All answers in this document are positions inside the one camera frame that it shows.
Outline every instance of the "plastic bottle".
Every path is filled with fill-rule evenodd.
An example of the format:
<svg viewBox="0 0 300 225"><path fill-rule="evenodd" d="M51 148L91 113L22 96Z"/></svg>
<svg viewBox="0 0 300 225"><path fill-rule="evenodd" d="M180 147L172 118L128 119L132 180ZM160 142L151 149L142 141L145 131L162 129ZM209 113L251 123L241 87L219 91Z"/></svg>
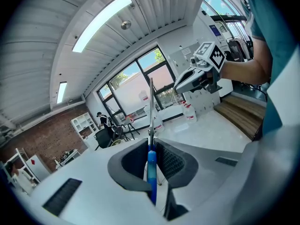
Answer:
<svg viewBox="0 0 300 225"><path fill-rule="evenodd" d="M151 201L156 205L156 193L157 193L157 182L156 182L156 152L148 152L148 165L147 165L147 182L151 184L152 193Z"/></svg>
<svg viewBox="0 0 300 225"><path fill-rule="evenodd" d="M193 120L194 122L196 122L197 117L196 117L195 108L191 104L186 105L185 108L186 108L185 116L187 120Z"/></svg>
<svg viewBox="0 0 300 225"><path fill-rule="evenodd" d="M184 106L185 106L186 104L187 104L186 101L181 101L181 102L180 102L180 106L181 106L183 115L184 115L184 113L185 113L185 107L184 107Z"/></svg>

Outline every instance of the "cable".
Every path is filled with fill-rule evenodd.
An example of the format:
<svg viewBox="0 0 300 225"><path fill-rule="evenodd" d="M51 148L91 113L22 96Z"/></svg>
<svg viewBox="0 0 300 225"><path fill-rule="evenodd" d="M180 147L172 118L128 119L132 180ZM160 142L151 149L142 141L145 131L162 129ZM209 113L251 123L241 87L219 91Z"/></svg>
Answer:
<svg viewBox="0 0 300 225"><path fill-rule="evenodd" d="M266 102L268 102L268 95L267 95L265 92L263 92L262 90L260 90L260 89L258 89L258 88L250 87L248 84L246 84L246 83L244 83L244 82L243 82L243 84L245 84L245 85L246 85L247 87L249 87L250 89L258 90L258 91L260 91L261 93L263 93L263 94L264 94L264 99L266 100Z"/></svg>

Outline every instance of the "black office chair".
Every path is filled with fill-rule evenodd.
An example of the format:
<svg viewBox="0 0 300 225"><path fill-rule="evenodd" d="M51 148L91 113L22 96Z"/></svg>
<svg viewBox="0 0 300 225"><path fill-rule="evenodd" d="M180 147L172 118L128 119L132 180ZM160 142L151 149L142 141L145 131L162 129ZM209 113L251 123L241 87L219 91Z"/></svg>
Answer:
<svg viewBox="0 0 300 225"><path fill-rule="evenodd" d="M95 151L100 148L107 148L111 146L113 140L110 138L107 128L100 130L95 134L96 140L98 142L98 146L96 147Z"/></svg>
<svg viewBox="0 0 300 225"><path fill-rule="evenodd" d="M112 136L113 140L116 141L118 139L124 139L124 141L130 141L130 139L124 134L123 128L117 127Z"/></svg>

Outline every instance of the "wooden floor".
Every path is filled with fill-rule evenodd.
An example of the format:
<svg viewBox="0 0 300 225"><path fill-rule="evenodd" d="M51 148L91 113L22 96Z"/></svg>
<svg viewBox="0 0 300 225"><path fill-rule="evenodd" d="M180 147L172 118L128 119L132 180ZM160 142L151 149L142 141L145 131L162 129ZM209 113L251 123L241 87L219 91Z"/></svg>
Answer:
<svg viewBox="0 0 300 225"><path fill-rule="evenodd" d="M216 105L214 109L251 140L262 124L266 110L262 106L232 95L223 98L222 102Z"/></svg>

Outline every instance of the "white ceiling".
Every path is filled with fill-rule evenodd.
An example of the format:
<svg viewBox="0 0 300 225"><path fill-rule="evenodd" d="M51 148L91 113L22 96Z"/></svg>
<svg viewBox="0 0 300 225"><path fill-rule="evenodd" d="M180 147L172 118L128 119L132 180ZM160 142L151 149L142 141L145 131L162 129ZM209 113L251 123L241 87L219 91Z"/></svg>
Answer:
<svg viewBox="0 0 300 225"><path fill-rule="evenodd" d="M63 102L87 95L105 69L114 68L139 44L193 22L202 2L132 0L82 53L72 52L75 37L111 1L24 0L0 43L2 124L3 119L18 125L49 113L56 106L60 82L68 83ZM130 29L121 29L124 20L131 21Z"/></svg>

